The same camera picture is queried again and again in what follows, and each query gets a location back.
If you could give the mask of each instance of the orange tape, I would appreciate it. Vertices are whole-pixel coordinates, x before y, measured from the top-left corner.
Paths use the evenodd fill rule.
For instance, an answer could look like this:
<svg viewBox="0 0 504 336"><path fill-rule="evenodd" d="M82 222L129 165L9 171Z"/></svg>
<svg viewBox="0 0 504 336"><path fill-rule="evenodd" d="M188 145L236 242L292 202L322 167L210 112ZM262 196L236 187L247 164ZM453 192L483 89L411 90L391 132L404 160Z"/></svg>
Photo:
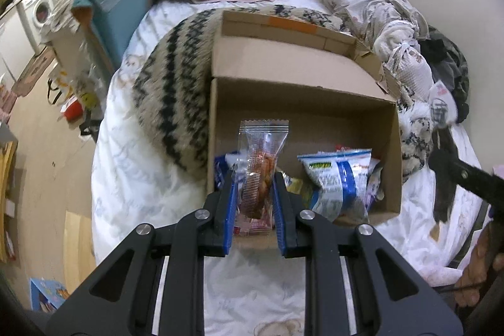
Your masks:
<svg viewBox="0 0 504 336"><path fill-rule="evenodd" d="M280 27L290 31L310 33L311 35L315 35L317 32L317 26L312 25L311 23L300 22L298 20L291 20L278 16L270 16L268 19L268 26Z"/></svg>

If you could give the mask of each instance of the cardboard box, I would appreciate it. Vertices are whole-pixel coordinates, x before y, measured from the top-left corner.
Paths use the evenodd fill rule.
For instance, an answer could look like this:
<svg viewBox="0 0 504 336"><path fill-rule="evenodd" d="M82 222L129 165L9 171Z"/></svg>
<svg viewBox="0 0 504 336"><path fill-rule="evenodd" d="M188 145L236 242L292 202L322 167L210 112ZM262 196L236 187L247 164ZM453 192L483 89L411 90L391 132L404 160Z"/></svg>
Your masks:
<svg viewBox="0 0 504 336"><path fill-rule="evenodd" d="M399 214L399 87L356 38L284 18L224 12L213 53L208 192L214 157L236 150L241 120L287 119L282 170L306 179L299 154L334 151L337 144L372 148L384 162L385 197L372 207L370 222Z"/></svg>

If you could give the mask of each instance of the white bedsheet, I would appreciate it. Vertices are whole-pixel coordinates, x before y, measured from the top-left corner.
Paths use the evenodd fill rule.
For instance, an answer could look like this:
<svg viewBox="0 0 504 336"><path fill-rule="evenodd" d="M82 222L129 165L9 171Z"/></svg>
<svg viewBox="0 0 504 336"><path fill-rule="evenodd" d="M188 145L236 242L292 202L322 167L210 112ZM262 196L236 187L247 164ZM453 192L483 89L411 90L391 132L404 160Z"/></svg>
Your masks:
<svg viewBox="0 0 504 336"><path fill-rule="evenodd" d="M321 0L275 3L328 12ZM241 6L166 0L153 6L135 31L110 84L93 162L93 242L98 263L139 223L173 224L203 204L204 181L195 182L174 163L166 163L142 132L133 111L132 85L158 41L177 23L201 10L237 5ZM463 127L454 127L452 133L460 158L479 165ZM444 266L464 242L480 200L457 188L450 220L441 225L438 242L429 237L433 201L434 175L425 167L404 184L401 215L377 228L431 285L442 285L461 274ZM303 332L304 261L284 260L277 250L231 248L224 259L207 258L204 294L208 335Z"/></svg>

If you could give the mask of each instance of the door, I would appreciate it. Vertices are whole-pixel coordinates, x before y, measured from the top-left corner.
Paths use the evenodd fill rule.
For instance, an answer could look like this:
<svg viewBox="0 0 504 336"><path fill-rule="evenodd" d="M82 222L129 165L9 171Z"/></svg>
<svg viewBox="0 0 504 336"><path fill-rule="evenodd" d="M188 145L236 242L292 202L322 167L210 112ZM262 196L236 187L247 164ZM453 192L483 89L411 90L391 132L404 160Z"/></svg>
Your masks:
<svg viewBox="0 0 504 336"><path fill-rule="evenodd" d="M0 20L0 61L5 61L14 80L18 80L33 55L18 10L11 8Z"/></svg>
<svg viewBox="0 0 504 336"><path fill-rule="evenodd" d="M38 0L33 7L33 24L38 32L40 32L44 23L51 16L52 10L50 0Z"/></svg>
<svg viewBox="0 0 504 336"><path fill-rule="evenodd" d="M2 59L2 56L0 56L0 78L2 79L1 82L8 88L9 90L12 90L12 86L14 86L14 78L11 75L11 72L9 71L9 68L5 64L5 61Z"/></svg>

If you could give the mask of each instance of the washing machine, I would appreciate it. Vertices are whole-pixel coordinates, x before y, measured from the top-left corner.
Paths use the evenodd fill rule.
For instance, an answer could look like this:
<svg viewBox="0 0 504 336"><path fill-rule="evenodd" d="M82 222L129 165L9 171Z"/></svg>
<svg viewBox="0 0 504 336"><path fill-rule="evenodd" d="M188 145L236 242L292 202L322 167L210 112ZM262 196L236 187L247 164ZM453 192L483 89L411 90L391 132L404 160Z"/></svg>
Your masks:
<svg viewBox="0 0 504 336"><path fill-rule="evenodd" d="M44 49L40 42L40 30L52 13L52 0L22 0L17 7L26 35L35 55L38 55Z"/></svg>

